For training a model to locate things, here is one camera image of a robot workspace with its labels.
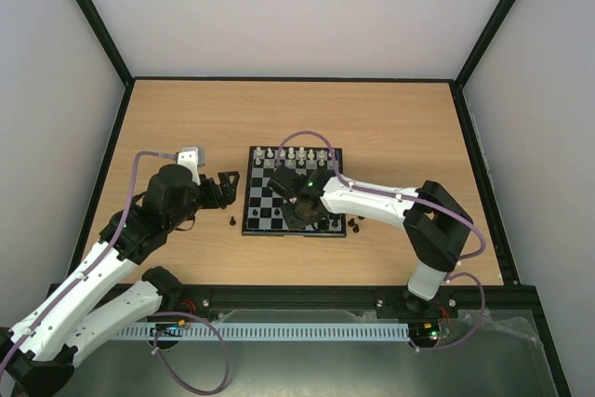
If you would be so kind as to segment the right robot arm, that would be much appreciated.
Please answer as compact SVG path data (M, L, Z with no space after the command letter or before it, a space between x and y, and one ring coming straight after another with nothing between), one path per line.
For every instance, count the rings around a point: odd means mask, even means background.
M418 315L438 303L438 290L460 260L469 234L476 230L467 212L442 187L426 181L420 188L361 182L317 169L306 176L277 167L267 188L283 198L281 212L291 230L332 214L363 217L402 229L417 258L405 303Z

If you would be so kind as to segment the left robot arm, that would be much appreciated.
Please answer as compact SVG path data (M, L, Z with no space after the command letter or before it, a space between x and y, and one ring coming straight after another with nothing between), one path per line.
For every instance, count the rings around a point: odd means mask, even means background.
M212 179L196 167L162 166L145 192L128 195L125 208L67 279L27 317L2 330L1 372L26 396L54 396L90 353L129 325L147 317L164 317L164 329L200 322L179 310L182 284L163 267L145 271L109 302L103 298L198 211L232 204L238 181L236 171Z

